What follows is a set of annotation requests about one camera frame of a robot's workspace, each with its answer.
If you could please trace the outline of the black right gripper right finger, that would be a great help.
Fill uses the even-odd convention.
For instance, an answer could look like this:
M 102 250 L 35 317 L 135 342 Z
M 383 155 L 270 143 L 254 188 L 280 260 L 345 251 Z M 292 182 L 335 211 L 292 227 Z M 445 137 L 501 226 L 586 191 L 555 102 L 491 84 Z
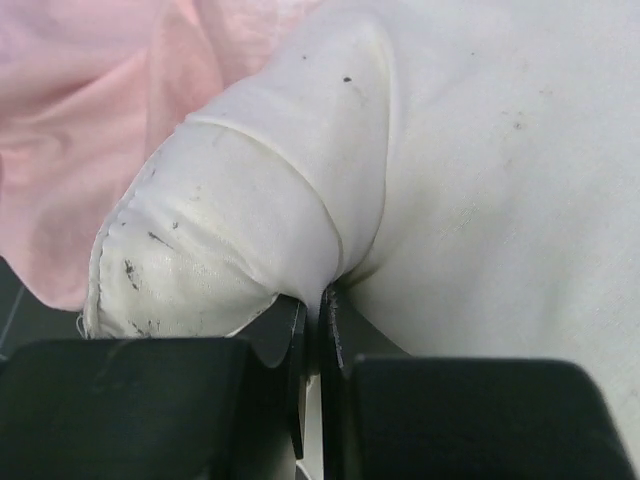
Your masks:
M 411 357 L 335 287 L 319 319 L 328 479 L 632 479 L 602 394 L 549 359 Z

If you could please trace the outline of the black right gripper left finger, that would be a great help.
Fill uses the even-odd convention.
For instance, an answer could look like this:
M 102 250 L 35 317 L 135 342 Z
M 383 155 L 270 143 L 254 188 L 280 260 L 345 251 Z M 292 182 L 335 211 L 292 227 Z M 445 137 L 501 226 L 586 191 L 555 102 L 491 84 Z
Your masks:
M 292 479 L 305 323 L 281 297 L 229 338 L 41 341 L 1 365 L 5 479 Z

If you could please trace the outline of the white pillow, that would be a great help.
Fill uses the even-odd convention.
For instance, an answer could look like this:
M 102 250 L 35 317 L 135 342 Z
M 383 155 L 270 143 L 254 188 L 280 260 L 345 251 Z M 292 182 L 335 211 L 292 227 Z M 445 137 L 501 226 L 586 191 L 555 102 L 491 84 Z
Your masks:
M 639 5 L 327 1 L 94 243 L 88 337 L 222 336 L 342 280 L 404 350 L 573 361 L 639 456 Z

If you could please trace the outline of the pink purple printed pillowcase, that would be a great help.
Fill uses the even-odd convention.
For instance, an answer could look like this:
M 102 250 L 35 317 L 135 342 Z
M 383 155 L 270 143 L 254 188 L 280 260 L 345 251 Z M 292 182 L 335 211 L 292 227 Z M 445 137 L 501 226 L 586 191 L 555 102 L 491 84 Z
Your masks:
M 255 73 L 310 1 L 5 1 L 1 254 L 82 307 L 105 216 L 184 117 Z

